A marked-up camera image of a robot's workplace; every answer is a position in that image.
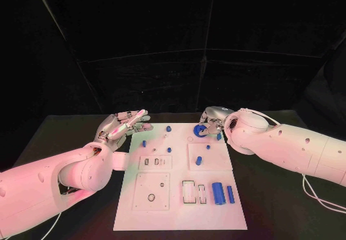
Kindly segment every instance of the white robotic arm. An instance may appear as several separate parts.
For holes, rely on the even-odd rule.
[[[114,152],[136,132],[150,131],[147,111],[111,114],[102,121],[94,142],[0,173],[0,239],[10,237],[101,190],[113,170],[127,169],[127,153]],[[59,184],[71,188],[66,192]]]
[[[211,106],[199,125],[208,120],[198,137],[225,131],[228,144],[242,154],[257,154],[280,167],[326,179],[346,187],[346,142],[304,128],[270,125],[263,113]]]

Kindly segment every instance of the black backdrop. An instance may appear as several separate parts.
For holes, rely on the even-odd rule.
[[[290,109],[346,29],[336,0],[45,3],[6,9],[3,168],[51,114]]]

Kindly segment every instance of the black tabletop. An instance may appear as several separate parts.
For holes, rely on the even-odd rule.
[[[293,110],[264,112],[280,123],[306,128]],[[201,113],[150,114],[150,123],[198,123]],[[84,147],[94,140],[107,115],[46,117],[16,161],[20,166],[39,159]],[[127,152],[131,139],[118,149]],[[124,172],[113,171],[101,191],[61,214],[46,240],[108,239],[342,239],[346,236],[346,216],[326,209],[303,191],[303,177],[255,155],[244,155],[228,146],[234,177],[248,230],[114,231]],[[309,177],[319,197],[346,205],[346,188]],[[39,240],[56,216],[10,240]]]

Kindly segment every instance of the circular hole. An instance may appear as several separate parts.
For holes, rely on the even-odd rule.
[[[154,194],[150,194],[150,195],[147,196],[147,200],[149,200],[150,202],[153,202],[153,201],[156,200],[156,195],[154,195]]]

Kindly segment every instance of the white platform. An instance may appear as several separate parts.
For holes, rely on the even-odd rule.
[[[218,141],[216,135],[196,137],[195,125],[154,123],[153,131],[133,135],[114,231],[248,229],[225,140]],[[183,203],[183,181],[195,181],[196,204]],[[215,205],[215,182],[222,183],[224,205]],[[206,204],[201,204],[199,185],[205,186]],[[226,186],[232,186],[234,204]]]

